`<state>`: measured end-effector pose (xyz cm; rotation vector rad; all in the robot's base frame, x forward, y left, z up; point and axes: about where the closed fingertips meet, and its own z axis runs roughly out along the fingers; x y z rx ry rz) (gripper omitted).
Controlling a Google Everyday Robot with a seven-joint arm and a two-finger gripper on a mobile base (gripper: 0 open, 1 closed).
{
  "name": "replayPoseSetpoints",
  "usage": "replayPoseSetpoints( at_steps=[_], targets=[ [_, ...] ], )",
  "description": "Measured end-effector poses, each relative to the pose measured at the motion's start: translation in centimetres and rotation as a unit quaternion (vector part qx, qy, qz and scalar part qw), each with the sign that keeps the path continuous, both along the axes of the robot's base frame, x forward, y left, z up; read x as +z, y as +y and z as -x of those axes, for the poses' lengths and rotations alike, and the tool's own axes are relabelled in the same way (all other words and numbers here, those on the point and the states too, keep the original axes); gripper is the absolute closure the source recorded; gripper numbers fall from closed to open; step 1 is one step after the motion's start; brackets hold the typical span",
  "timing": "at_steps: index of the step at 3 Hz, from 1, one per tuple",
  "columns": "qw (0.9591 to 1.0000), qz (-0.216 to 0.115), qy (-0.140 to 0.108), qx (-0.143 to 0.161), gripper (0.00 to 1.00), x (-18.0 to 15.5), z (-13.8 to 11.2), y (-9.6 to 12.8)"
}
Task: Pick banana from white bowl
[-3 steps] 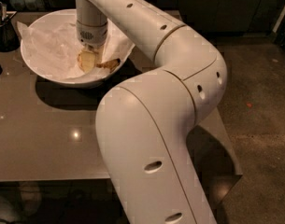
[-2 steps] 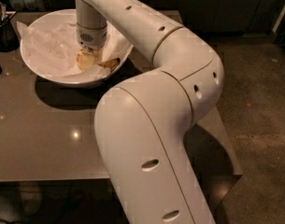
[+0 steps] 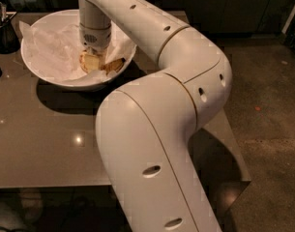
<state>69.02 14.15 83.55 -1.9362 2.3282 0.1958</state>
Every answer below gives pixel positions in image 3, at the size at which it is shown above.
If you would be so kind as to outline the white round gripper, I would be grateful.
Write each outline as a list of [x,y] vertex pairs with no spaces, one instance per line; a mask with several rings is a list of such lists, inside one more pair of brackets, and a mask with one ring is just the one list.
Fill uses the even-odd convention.
[[[111,41],[111,25],[106,28],[94,29],[79,24],[79,36],[81,43],[86,47],[91,47],[95,51],[104,51]],[[101,60],[97,55],[82,52],[82,68],[86,72],[97,70]]]

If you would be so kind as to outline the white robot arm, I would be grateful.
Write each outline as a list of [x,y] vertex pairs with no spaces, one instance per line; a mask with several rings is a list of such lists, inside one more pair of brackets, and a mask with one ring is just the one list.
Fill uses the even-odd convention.
[[111,92],[96,118],[103,165],[132,232],[221,232],[188,151],[231,90],[223,52],[145,0],[87,0],[159,67]]

